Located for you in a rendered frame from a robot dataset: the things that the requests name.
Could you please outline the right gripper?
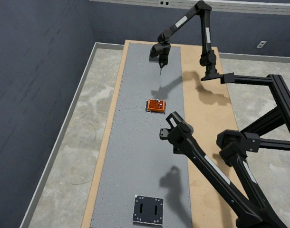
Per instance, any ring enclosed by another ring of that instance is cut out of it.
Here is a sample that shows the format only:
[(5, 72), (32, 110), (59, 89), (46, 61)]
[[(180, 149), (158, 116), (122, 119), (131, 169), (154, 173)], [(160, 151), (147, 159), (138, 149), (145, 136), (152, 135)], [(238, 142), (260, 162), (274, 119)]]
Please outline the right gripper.
[[(163, 53), (164, 54), (164, 53)], [(159, 62), (159, 66), (160, 66), (160, 68), (163, 68), (165, 65), (167, 65), (168, 64), (168, 55), (169, 54), (164, 54), (165, 55), (165, 57), (164, 57), (164, 61), (162, 61), (162, 60), (159, 60), (158, 62)], [(161, 67), (161, 64), (163, 63), (163, 65), (162, 65), (162, 67)]]

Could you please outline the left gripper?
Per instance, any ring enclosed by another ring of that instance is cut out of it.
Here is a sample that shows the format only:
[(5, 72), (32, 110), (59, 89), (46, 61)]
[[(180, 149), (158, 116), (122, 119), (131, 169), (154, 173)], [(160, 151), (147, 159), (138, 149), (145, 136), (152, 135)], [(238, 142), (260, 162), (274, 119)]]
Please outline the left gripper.
[(184, 155), (183, 153), (180, 152), (180, 150), (178, 150), (178, 148), (175, 148), (174, 146), (173, 146), (173, 154), (182, 154), (182, 155)]

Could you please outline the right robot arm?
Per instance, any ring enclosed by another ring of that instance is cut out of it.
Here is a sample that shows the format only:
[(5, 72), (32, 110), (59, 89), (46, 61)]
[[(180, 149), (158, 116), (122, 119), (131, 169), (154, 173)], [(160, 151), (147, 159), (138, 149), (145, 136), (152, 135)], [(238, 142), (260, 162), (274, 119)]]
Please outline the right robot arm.
[[(201, 10), (203, 9), (203, 10)], [(167, 43), (170, 37), (179, 30), (185, 23), (187, 23), (193, 16), (198, 15), (201, 19), (202, 32), (202, 54), (199, 60), (201, 66), (206, 66), (205, 76), (218, 75), (220, 73), (215, 69), (216, 55), (211, 47), (211, 32), (210, 32), (210, 11), (211, 6), (206, 4), (203, 0), (199, 0), (186, 13), (184, 13), (177, 21), (165, 29), (157, 38), (157, 44), (151, 48), (150, 57), (154, 58), (159, 55), (159, 60), (164, 61), (164, 54), (169, 54), (171, 45)], [(163, 54), (164, 53), (164, 54)]]

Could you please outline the orange grid rack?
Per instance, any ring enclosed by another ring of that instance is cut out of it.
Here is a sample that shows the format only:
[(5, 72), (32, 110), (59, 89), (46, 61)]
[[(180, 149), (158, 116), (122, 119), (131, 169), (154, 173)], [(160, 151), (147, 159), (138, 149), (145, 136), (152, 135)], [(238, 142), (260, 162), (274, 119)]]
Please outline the orange grid rack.
[[(160, 106), (160, 104), (162, 104)], [(150, 111), (158, 111), (163, 112), (164, 111), (164, 101), (160, 101), (160, 103), (157, 102), (157, 100), (148, 100), (148, 109)]]

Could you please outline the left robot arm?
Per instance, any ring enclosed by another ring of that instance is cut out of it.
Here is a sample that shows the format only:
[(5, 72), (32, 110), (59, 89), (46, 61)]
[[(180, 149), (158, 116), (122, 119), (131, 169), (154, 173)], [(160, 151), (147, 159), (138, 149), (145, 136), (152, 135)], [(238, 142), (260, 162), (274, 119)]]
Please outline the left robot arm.
[[(194, 129), (176, 111), (166, 118), (171, 128), (161, 128), (159, 138), (168, 140), (187, 156), (237, 215), (237, 228), (288, 228), (277, 216), (246, 163), (241, 135), (225, 133), (219, 155), (233, 167), (248, 199), (201, 149), (192, 136)], [(184, 140), (184, 141), (183, 141)], [(239, 220), (240, 219), (240, 220)]]

